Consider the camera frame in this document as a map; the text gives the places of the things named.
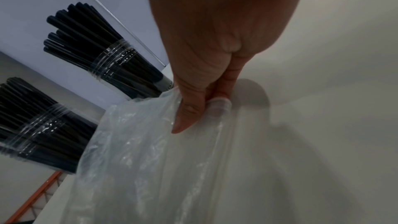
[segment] finger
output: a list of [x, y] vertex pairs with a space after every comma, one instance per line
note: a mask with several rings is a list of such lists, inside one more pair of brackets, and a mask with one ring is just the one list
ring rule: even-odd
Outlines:
[[231, 62], [222, 76], [217, 80], [212, 97], [229, 98], [240, 72], [245, 64], [252, 58], [232, 56]]
[[193, 88], [184, 81], [178, 81], [182, 100], [175, 116], [172, 133], [180, 133], [199, 121], [205, 109], [206, 90]]

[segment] white surface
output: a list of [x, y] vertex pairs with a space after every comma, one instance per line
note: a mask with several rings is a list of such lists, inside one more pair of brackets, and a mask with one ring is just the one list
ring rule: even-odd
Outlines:
[[[58, 10], [66, 9], [71, 3], [79, 1], [94, 4], [93, 0], [0, 0], [0, 51], [60, 86], [106, 109], [125, 99], [99, 83], [83, 69], [43, 51], [43, 41], [50, 32], [56, 31], [55, 27], [46, 23], [46, 18], [49, 15], [55, 15]], [[152, 56], [148, 56], [142, 46], [135, 43], [131, 35], [120, 28], [114, 19], [106, 16], [106, 13], [97, 6], [96, 8], [155, 67], [163, 69], [163, 66]]]
[[165, 64], [168, 58], [148, 0], [99, 0]]
[[[0, 83], [21, 77], [56, 101], [99, 120], [104, 110], [0, 53]], [[0, 155], [0, 223], [11, 217], [54, 173], [53, 170]]]
[[301, 0], [234, 90], [216, 223], [398, 222], [397, 33], [398, 0]]

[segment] plastic bag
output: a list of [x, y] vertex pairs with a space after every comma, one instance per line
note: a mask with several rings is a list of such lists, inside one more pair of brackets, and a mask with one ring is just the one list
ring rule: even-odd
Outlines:
[[208, 102], [201, 120], [172, 135], [181, 97], [109, 108], [79, 162], [63, 224], [208, 223], [226, 158], [231, 102]]

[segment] white table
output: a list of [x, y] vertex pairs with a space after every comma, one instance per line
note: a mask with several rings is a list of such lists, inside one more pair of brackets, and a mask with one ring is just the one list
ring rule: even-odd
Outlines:
[[241, 73], [216, 223], [398, 223], [397, 34], [398, 0], [301, 0]]

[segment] skin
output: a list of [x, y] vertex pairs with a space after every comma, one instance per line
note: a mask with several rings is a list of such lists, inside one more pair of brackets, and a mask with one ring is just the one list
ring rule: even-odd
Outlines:
[[229, 97], [244, 65], [281, 35], [299, 0], [149, 0], [182, 102], [173, 133]]

